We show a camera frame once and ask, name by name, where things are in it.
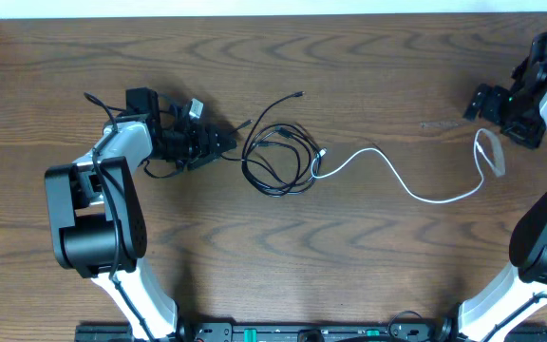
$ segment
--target white backdrop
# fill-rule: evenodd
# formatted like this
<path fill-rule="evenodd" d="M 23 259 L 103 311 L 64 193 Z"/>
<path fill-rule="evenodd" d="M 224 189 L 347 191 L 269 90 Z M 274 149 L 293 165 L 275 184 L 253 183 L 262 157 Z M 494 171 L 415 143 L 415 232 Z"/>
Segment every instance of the white backdrop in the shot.
<path fill-rule="evenodd" d="M 546 0 L 0 0 L 0 19 L 547 11 Z"/>

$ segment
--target wooden table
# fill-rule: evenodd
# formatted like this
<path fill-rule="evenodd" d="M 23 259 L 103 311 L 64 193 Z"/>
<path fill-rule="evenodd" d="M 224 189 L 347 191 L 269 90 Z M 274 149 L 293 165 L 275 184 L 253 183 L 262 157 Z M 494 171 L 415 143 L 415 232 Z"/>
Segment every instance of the wooden table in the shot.
<path fill-rule="evenodd" d="M 416 193 L 446 198 L 479 181 L 472 139 L 490 124 L 462 119 L 472 91 L 509 86 L 546 30 L 539 13 L 0 21 L 0 340 L 68 341 L 80 322 L 123 320 L 52 253 L 44 172 L 87 151 L 105 120 L 84 91 L 123 105 L 125 89 L 149 86 L 237 125 L 305 90 L 266 122 L 306 127 L 330 151 L 324 170 L 377 143 Z M 438 317 L 501 270 L 547 189 L 547 142 L 501 141 L 507 175 L 487 170 L 482 190 L 448 205 L 409 197 L 374 155 L 283 199 L 233 162 L 137 172 L 147 254 L 191 318 Z M 547 307 L 533 318 L 547 323 Z"/>

